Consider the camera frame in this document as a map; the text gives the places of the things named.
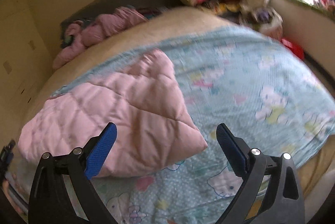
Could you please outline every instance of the cartoon character print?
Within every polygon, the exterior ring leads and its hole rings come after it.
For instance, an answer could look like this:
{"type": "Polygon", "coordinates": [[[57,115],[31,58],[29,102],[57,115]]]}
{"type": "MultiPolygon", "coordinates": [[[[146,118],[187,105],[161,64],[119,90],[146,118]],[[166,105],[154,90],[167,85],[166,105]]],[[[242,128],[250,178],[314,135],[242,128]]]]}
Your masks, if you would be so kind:
{"type": "Polygon", "coordinates": [[[144,176],[136,180],[136,189],[139,192],[145,192],[148,187],[155,182],[153,176],[144,176]]]}
{"type": "Polygon", "coordinates": [[[183,160],[183,161],[179,161],[179,162],[177,162],[177,163],[175,163],[175,164],[172,164],[172,165],[169,165],[169,166],[167,167],[167,169],[168,169],[168,170],[171,170],[171,171],[176,171],[176,170],[180,167],[180,165],[183,164],[184,162],[185,162],[185,160],[183,160]]]}
{"type": "Polygon", "coordinates": [[[306,121],[304,128],[306,130],[305,138],[312,140],[314,137],[324,139],[327,128],[331,127],[331,120],[334,115],[329,114],[315,114],[306,112],[303,115],[306,121]]]}
{"type": "Polygon", "coordinates": [[[247,100],[246,96],[240,94],[233,94],[232,97],[237,106],[242,105],[247,100]]]}
{"type": "Polygon", "coordinates": [[[193,82],[193,86],[200,87],[200,88],[208,88],[210,91],[213,90],[213,80],[218,79],[224,75],[223,68],[206,68],[201,69],[199,72],[193,73],[190,75],[190,79],[193,82]]]}
{"type": "Polygon", "coordinates": [[[237,177],[228,167],[225,167],[220,174],[207,180],[209,186],[211,186],[220,197],[235,196],[242,182],[242,178],[237,177]]]}
{"type": "Polygon", "coordinates": [[[269,124],[287,124],[288,116],[285,114],[288,98],[274,91],[271,86],[264,86],[260,92],[263,105],[260,111],[255,113],[259,121],[267,121],[269,124]]]}
{"type": "Polygon", "coordinates": [[[235,49],[236,49],[235,43],[228,43],[225,46],[217,47],[215,49],[215,52],[222,58],[230,58],[235,49]]]}
{"type": "Polygon", "coordinates": [[[193,57],[183,57],[182,59],[180,58],[180,55],[176,56],[174,59],[174,69],[175,69],[175,74],[181,74],[184,72],[189,71],[189,66],[194,63],[194,58],[193,57]]]}
{"type": "Polygon", "coordinates": [[[321,89],[322,85],[318,78],[312,73],[310,75],[304,75],[303,81],[306,82],[309,86],[321,89]]]}
{"type": "Polygon", "coordinates": [[[130,203],[128,193],[111,198],[106,207],[119,224],[138,224],[146,217],[146,214],[140,212],[139,206],[130,203]]]}
{"type": "Polygon", "coordinates": [[[155,204],[155,207],[159,210],[163,210],[166,211],[169,207],[169,204],[166,200],[160,199],[157,201],[157,203],[155,204]]]}
{"type": "Polygon", "coordinates": [[[219,87],[216,87],[216,86],[212,86],[209,88],[209,93],[211,95],[218,95],[220,92],[220,88],[219,87]]]}
{"type": "Polygon", "coordinates": [[[270,69],[276,65],[275,59],[273,56],[263,56],[261,60],[258,62],[258,68],[262,69],[270,69]]]}

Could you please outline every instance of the red object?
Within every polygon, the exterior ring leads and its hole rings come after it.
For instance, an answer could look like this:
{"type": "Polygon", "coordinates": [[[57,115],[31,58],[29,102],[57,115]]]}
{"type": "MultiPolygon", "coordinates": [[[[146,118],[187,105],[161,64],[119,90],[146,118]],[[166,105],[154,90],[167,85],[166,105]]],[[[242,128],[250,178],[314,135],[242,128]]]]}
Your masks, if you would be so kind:
{"type": "Polygon", "coordinates": [[[289,50],[291,50],[293,54],[296,55],[300,60],[303,61],[305,59],[304,50],[301,46],[285,38],[283,38],[281,42],[284,46],[286,46],[289,50]]]}

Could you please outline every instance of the pink quilted blanket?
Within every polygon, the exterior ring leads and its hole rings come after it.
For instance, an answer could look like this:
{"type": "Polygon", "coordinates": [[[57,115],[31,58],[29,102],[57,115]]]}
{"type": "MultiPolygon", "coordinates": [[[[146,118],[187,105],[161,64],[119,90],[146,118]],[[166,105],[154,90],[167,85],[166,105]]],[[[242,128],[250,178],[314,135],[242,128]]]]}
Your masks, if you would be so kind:
{"type": "Polygon", "coordinates": [[[83,147],[108,122],[117,125],[118,136],[100,176],[145,175],[207,148],[187,113],[173,64],[160,50],[48,99],[23,127],[18,147],[37,164],[46,151],[56,156],[83,147]]]}

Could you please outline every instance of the pink clothing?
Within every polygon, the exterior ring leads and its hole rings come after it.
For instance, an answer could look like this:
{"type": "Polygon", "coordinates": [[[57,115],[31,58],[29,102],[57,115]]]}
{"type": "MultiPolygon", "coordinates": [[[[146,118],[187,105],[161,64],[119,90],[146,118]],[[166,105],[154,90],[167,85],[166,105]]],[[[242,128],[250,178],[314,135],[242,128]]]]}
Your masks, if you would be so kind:
{"type": "Polygon", "coordinates": [[[107,37],[118,34],[121,31],[146,21],[147,19],[135,9],[127,7],[117,8],[114,14],[100,14],[96,20],[83,31],[80,27],[81,21],[75,21],[70,24],[65,31],[66,36],[75,36],[74,42],[71,46],[67,46],[58,53],[52,68],[54,70],[59,69],[83,53],[87,47],[98,44],[107,37]]]}
{"type": "Polygon", "coordinates": [[[83,147],[108,122],[118,136],[99,176],[146,175],[207,148],[187,113],[173,64],[160,50],[48,99],[23,127],[18,147],[37,164],[46,151],[56,156],[83,147]]]}
{"type": "Polygon", "coordinates": [[[62,49],[60,53],[58,53],[54,59],[52,68],[55,70],[61,68],[66,63],[76,58],[79,54],[83,53],[86,49],[87,47],[82,43],[81,34],[77,34],[74,37],[72,45],[67,46],[66,48],[62,49]]]}

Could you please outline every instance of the light blue bedsheet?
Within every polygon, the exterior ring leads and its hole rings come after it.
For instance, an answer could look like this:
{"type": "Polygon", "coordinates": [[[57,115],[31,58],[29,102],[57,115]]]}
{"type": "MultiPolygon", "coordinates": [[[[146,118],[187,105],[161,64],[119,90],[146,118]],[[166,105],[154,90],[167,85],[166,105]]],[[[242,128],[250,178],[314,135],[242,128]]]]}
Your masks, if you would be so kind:
{"type": "MultiPolygon", "coordinates": [[[[54,95],[94,74],[108,74],[153,46],[122,53],[54,95]]],[[[335,103],[308,67],[277,41],[241,27],[160,42],[175,66],[187,110],[208,149],[143,178],[96,178],[92,183],[119,223],[215,223],[237,192],[215,137],[225,123],[267,155],[289,152],[302,166],[334,133],[335,103]]],[[[79,215],[84,216],[69,190],[79,215]]]]}

